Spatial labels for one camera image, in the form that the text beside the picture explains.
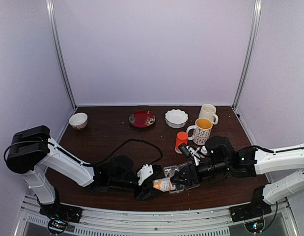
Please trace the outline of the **clear plastic pill organizer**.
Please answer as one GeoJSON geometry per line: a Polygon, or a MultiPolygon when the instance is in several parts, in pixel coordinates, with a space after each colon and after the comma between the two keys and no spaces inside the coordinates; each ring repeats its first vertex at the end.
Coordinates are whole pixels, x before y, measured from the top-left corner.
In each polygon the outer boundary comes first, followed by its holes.
{"type": "Polygon", "coordinates": [[[200,186],[199,177],[196,174],[195,164],[191,161],[178,166],[163,168],[165,175],[165,189],[169,193],[180,193],[200,186]]]}

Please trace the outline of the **grey lid vitamin bottle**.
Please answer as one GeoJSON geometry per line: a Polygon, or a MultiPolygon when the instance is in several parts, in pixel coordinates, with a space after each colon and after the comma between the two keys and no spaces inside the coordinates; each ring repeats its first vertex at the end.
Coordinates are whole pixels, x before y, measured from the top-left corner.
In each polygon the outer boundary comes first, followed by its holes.
{"type": "Polygon", "coordinates": [[[176,185],[171,183],[169,177],[153,180],[153,187],[162,192],[170,192],[176,190],[176,185]]]}

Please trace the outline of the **orange pill bottle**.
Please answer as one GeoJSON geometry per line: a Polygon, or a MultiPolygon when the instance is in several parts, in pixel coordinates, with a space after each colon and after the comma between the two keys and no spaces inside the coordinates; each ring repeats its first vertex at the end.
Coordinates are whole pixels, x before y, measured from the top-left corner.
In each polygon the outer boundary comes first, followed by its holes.
{"type": "Polygon", "coordinates": [[[175,152],[178,154],[181,154],[181,150],[179,149],[179,146],[181,144],[187,144],[188,143],[188,133],[184,131],[180,131],[176,135],[176,143],[175,143],[175,152]]]}

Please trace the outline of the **small white bottle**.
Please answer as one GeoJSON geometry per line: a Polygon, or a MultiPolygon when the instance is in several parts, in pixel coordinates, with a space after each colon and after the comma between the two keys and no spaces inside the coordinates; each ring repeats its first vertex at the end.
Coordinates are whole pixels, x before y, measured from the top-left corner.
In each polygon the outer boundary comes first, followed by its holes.
{"type": "Polygon", "coordinates": [[[203,154],[207,154],[207,149],[206,149],[206,147],[205,147],[205,146],[202,146],[202,148],[201,148],[201,152],[202,152],[203,154]]]}

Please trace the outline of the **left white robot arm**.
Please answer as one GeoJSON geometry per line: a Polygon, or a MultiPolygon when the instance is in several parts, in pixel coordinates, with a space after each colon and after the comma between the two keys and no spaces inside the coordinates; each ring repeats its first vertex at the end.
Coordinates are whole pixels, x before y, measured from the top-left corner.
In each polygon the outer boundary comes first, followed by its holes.
{"type": "Polygon", "coordinates": [[[95,193],[110,188],[133,190],[134,198],[145,200],[161,193],[153,185],[153,178],[161,167],[154,162],[133,171],[134,163],[127,156],[109,155],[96,164],[87,163],[61,147],[44,125],[16,133],[3,154],[7,167],[20,174],[29,189],[54,218],[65,214],[58,192],[48,182],[40,166],[45,165],[95,193]]]}

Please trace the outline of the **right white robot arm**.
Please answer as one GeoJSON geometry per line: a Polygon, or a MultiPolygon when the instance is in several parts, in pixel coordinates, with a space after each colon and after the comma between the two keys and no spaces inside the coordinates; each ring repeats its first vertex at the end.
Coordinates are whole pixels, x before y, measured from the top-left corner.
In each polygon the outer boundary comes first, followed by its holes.
{"type": "Polygon", "coordinates": [[[285,178],[254,190],[252,202],[246,208],[251,217],[257,217],[265,209],[265,204],[272,205],[304,190],[304,143],[275,149],[249,146],[235,151],[228,138],[214,136],[206,141],[205,148],[210,162],[188,164],[175,173],[170,181],[185,188],[193,188],[205,178],[226,173],[245,178],[294,170],[285,178]]]}

